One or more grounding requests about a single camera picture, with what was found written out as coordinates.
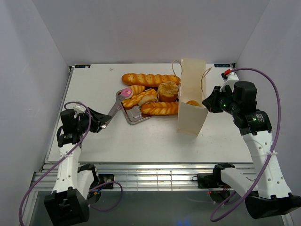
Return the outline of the silver metal tongs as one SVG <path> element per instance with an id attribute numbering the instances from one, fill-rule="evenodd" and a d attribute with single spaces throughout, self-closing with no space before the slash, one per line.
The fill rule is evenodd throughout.
<path id="1" fill-rule="evenodd" d="M 120 110 L 120 104 L 123 100 L 125 100 L 121 95 L 121 91 L 116 93 L 116 101 L 115 104 L 112 106 L 112 108 L 110 109 L 108 115 L 113 117 L 115 116 L 115 114 Z"/>

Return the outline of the cream paper bag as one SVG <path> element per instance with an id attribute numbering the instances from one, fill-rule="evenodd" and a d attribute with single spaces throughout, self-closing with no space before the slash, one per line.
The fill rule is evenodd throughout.
<path id="1" fill-rule="evenodd" d="M 206 98 L 206 76 L 212 68 L 206 68 L 205 60 L 194 58 L 182 58 L 179 64 L 177 132 L 197 137 L 208 114 L 202 101 Z"/>

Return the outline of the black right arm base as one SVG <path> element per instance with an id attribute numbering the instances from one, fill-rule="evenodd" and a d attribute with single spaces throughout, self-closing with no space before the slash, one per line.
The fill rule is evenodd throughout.
<path id="1" fill-rule="evenodd" d="M 213 174 L 208 173 L 198 173 L 191 178 L 192 182 L 197 182 L 198 188 L 221 188 L 221 185 L 218 185 Z"/>

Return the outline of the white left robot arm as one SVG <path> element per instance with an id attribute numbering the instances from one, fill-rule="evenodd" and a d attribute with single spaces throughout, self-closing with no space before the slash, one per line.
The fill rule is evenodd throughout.
<path id="1" fill-rule="evenodd" d="M 98 133 L 110 121 L 110 115 L 87 109 L 77 113 L 67 109 L 60 113 L 62 125 L 57 131 L 61 163 L 55 186 L 44 205 L 55 226 L 72 226 L 89 219 L 89 190 L 99 185 L 100 177 L 93 164 L 79 166 L 81 139 L 89 131 Z"/>

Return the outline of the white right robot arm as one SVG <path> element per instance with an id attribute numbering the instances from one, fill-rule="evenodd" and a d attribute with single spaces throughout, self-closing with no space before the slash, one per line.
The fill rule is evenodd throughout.
<path id="1" fill-rule="evenodd" d="M 254 219 L 288 214 L 300 208 L 300 196 L 293 195 L 282 175 L 276 153 L 272 150 L 272 126 L 268 115 L 256 108 L 257 89 L 248 81 L 237 81 L 234 87 L 216 86 L 202 104 L 211 113 L 227 112 L 250 152 L 255 173 L 255 185 L 239 174 L 234 165 L 215 165 L 213 183 L 226 184 L 241 197 L 245 197 L 246 209 Z"/>

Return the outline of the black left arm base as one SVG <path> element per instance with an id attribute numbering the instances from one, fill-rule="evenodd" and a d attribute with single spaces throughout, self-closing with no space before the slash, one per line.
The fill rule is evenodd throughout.
<path id="1" fill-rule="evenodd" d="M 99 174 L 99 184 L 108 183 L 111 181 L 114 181 L 115 175 L 114 174 Z M 113 189 L 114 185 L 113 183 L 104 185 L 101 188 L 102 189 Z"/>

